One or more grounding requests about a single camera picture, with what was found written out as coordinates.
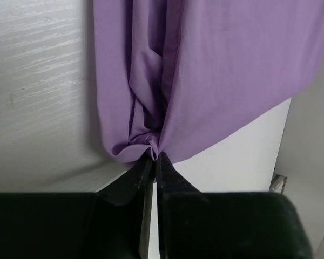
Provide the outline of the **purple shorts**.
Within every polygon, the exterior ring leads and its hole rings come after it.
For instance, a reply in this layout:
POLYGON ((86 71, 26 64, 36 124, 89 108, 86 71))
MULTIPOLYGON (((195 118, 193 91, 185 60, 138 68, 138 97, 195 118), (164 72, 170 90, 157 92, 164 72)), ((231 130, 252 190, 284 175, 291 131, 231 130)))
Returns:
POLYGON ((120 163, 180 162, 309 86, 324 1, 94 1, 97 107, 120 163))

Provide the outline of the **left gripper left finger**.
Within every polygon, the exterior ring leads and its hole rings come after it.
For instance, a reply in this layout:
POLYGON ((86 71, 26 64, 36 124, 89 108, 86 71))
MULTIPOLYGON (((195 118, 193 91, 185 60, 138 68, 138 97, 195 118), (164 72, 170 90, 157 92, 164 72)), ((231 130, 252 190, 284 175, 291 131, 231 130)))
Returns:
POLYGON ((86 235, 86 258, 147 258, 153 161, 141 158, 96 193, 86 235))

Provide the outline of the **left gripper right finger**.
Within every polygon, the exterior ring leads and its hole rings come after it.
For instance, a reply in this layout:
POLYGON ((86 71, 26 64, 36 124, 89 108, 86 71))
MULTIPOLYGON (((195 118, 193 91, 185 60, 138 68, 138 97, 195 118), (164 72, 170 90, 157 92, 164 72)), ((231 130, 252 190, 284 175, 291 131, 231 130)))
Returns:
POLYGON ((172 165, 166 153, 156 161, 161 258, 213 258, 213 194, 203 193, 172 165))

